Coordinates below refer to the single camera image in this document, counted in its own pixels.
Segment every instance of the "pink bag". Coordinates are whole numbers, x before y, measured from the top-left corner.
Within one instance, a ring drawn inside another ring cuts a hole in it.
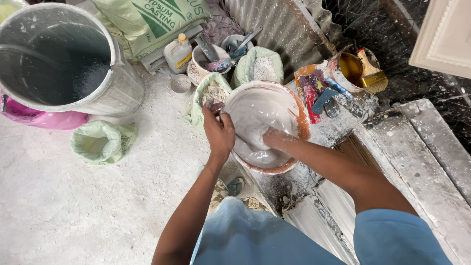
[[[24,106],[6,97],[5,112],[2,114],[17,123],[43,129],[72,130],[87,123],[87,115],[76,111],[45,112]]]

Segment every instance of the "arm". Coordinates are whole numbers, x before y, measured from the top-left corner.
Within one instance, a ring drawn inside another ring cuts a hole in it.
[[[346,155],[270,127],[263,141],[288,153],[346,191],[358,213],[375,208],[399,210],[417,215],[407,199],[384,175],[351,161]]]
[[[236,135],[228,113],[221,113],[222,104],[208,100],[203,106],[204,130],[211,154],[195,183],[170,217],[155,248],[152,265],[189,264],[196,241],[203,228],[211,195],[222,166],[234,147]]]

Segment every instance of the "blue sleeve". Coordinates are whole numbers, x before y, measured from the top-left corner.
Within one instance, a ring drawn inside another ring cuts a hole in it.
[[[427,223],[402,211],[371,209],[359,213],[354,245],[362,265],[451,265]]]

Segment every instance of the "crumpled cloth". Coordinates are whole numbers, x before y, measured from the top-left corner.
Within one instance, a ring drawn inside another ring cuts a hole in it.
[[[233,34],[244,35],[239,24],[226,16],[226,13],[219,5],[219,0],[206,0],[206,3],[214,16],[212,19],[207,18],[207,22],[201,24],[204,37],[209,43],[221,46],[222,41],[227,36]]]
[[[222,41],[230,35],[244,32],[240,26],[227,16],[214,16],[209,22],[201,24],[203,34],[209,43],[221,46]]]

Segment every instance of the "dusty floor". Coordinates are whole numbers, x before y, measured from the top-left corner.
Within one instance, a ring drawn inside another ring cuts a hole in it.
[[[136,113],[92,117],[137,123],[137,140],[117,164],[81,161],[70,151],[71,131],[0,116],[2,264],[150,264],[162,229],[210,150],[206,137],[182,119],[192,97],[172,94],[170,70],[143,77],[146,98]],[[221,177],[240,175],[234,169],[228,165]]]

